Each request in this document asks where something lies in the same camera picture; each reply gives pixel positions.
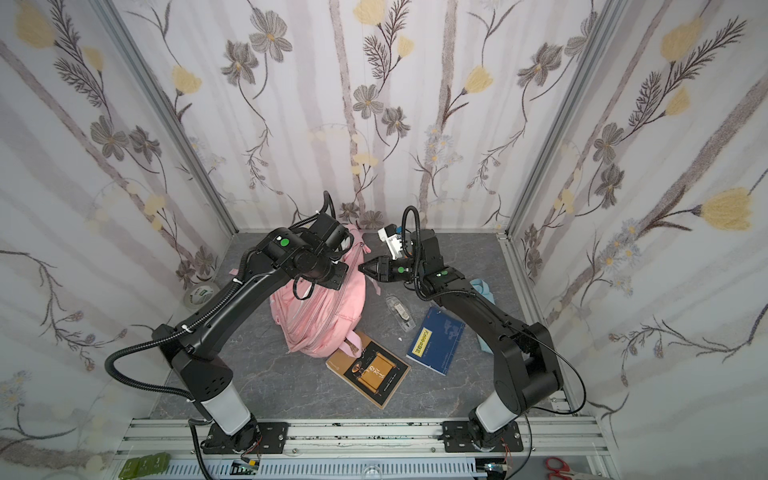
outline pink backpack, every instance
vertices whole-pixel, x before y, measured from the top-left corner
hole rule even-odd
[[[293,282],[270,296],[270,307],[275,323],[283,327],[288,350],[302,351],[309,356],[326,357],[341,349],[349,356],[360,357],[360,337],[353,332],[360,321],[362,307],[366,302],[366,276],[357,270],[364,253],[371,250],[362,241],[362,232],[354,225],[346,225],[354,237],[354,244],[342,261],[349,265],[344,282],[339,290],[315,286],[312,296],[298,300],[293,295]],[[299,279],[296,291],[305,296],[311,282]],[[379,286],[374,283],[376,292]]]

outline brown book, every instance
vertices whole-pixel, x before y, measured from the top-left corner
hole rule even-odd
[[[326,365],[368,400],[384,409],[411,366],[365,333],[356,333],[362,343],[360,358],[337,350],[326,360]]]

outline blue cloth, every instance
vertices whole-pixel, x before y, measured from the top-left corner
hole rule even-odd
[[[494,305],[496,304],[495,300],[493,300],[493,293],[491,293],[491,288],[485,281],[476,278],[474,280],[470,280],[469,284],[472,285],[472,288],[477,290],[480,295],[483,295],[487,301],[493,303]],[[480,335],[478,335],[478,341],[480,342],[480,349],[483,352],[493,353],[491,351],[491,347],[488,346],[485,340],[480,338]]]

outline wallpaper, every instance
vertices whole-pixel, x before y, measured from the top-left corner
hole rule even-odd
[[[0,477],[100,478],[155,395],[104,371],[229,237],[87,2],[0,6]],[[159,353],[121,360],[164,382]]]
[[[767,26],[631,2],[515,231],[622,478],[764,475]]]
[[[115,0],[241,228],[506,228],[602,2]]]

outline book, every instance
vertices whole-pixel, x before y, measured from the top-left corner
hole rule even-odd
[[[453,354],[458,347],[458,341],[462,339],[465,326],[464,322],[454,319],[439,308],[430,307],[407,356],[440,375],[445,375],[451,366]]]
[[[326,366],[374,405],[384,409],[411,366],[365,333],[355,333],[362,345],[360,358],[337,350],[326,360]]]

